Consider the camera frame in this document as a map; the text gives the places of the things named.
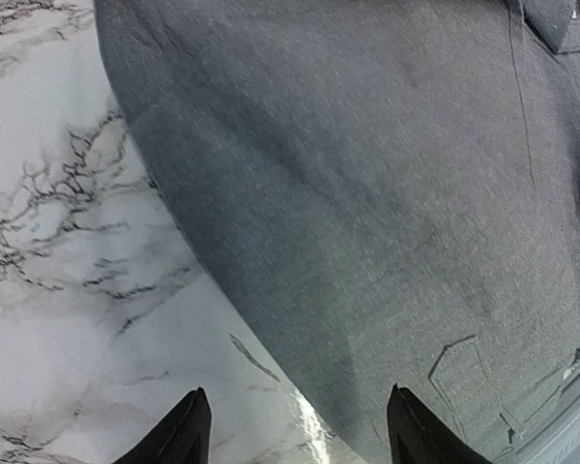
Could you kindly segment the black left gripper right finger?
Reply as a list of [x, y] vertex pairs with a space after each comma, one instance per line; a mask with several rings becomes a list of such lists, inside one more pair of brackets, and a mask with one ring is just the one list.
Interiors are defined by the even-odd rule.
[[393, 464], [489, 464], [465, 445], [410, 389], [395, 384], [387, 406]]

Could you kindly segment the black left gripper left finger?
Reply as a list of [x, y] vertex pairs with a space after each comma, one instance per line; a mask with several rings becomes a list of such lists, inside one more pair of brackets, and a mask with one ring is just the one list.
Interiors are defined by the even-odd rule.
[[202, 388], [190, 391], [113, 464], [207, 464], [212, 412]]

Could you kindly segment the grey long sleeve shirt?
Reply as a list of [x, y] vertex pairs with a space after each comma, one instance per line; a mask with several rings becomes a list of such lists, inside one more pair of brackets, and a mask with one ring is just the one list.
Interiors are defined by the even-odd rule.
[[98, 1], [204, 269], [352, 451], [405, 387], [494, 463], [580, 363], [580, 1]]

